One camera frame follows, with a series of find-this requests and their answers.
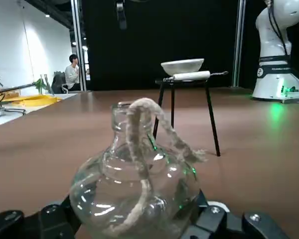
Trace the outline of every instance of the yellow tray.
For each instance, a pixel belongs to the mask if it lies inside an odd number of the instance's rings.
[[[37,96],[24,96],[24,97],[4,99],[2,102],[12,102],[12,104],[14,105],[32,107],[32,106],[48,106],[60,100],[61,99],[58,97],[37,95]]]

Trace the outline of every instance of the white shirt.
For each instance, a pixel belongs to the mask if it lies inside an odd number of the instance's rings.
[[[65,82],[68,85],[68,89],[71,89],[75,83],[80,83],[79,67],[75,68],[69,65],[65,68]]]

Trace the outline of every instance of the white bowl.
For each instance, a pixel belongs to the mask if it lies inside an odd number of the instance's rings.
[[[179,73],[197,72],[201,68],[204,59],[190,59],[182,61],[170,61],[161,63],[161,66],[170,76]]]

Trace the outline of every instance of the ceiling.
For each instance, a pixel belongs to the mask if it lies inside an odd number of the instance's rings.
[[[71,41],[75,41],[73,30],[71,0],[25,0],[42,12],[48,13],[51,18],[66,26],[70,30]],[[82,38],[85,37],[81,0],[80,5]]]

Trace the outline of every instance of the flask neck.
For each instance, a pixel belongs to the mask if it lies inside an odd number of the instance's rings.
[[[118,103],[112,106],[112,129],[114,131],[114,140],[109,148],[109,152],[115,155],[121,155],[122,151],[127,149],[126,141],[126,125],[127,113],[130,103]],[[152,123],[149,114],[142,114],[140,120],[140,142],[142,146],[149,146],[155,148],[154,139],[152,136]]]

